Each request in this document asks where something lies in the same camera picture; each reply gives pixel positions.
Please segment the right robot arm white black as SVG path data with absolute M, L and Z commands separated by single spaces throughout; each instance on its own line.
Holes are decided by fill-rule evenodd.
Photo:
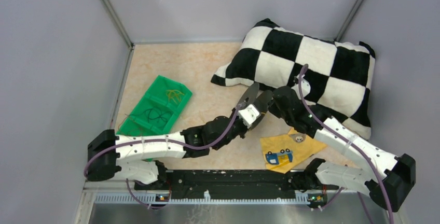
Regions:
M 305 184 L 318 189 L 335 185 L 367 195 L 383 209 L 400 210 L 416 183 L 416 162 L 404 153 L 386 152 L 342 125 L 320 105 L 305 106 L 288 86 L 273 91 L 269 111 L 287 125 L 327 144 L 357 165 L 356 168 L 314 159 L 304 175 Z

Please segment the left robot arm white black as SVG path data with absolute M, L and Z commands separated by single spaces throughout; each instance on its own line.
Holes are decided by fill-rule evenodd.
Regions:
M 127 179 L 161 189 L 166 184 L 166 168 L 159 158 L 198 158 L 219 150 L 258 125 L 265 113 L 235 109 L 230 117 L 219 116 L 197 127 L 156 136 L 117 135 L 102 131 L 87 146 L 84 177 L 88 181 Z

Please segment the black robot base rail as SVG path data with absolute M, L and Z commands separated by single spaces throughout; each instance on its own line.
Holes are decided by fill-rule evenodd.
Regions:
M 200 199 L 207 191 L 214 200 L 293 199 L 300 193 L 337 190 L 324 186 L 310 173 L 285 174 L 270 170 L 168 170 L 150 185 L 135 183 L 135 191 L 162 190 L 172 199 Z

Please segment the black cable spool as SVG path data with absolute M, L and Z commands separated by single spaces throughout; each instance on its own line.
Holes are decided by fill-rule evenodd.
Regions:
M 238 109 L 242 110 L 246 107 L 253 105 L 256 109 L 265 115 L 271 105 L 273 92 L 271 90 L 265 90 L 260 93 L 260 84 L 254 82 L 248 89 L 244 92 L 242 97 L 238 101 Z

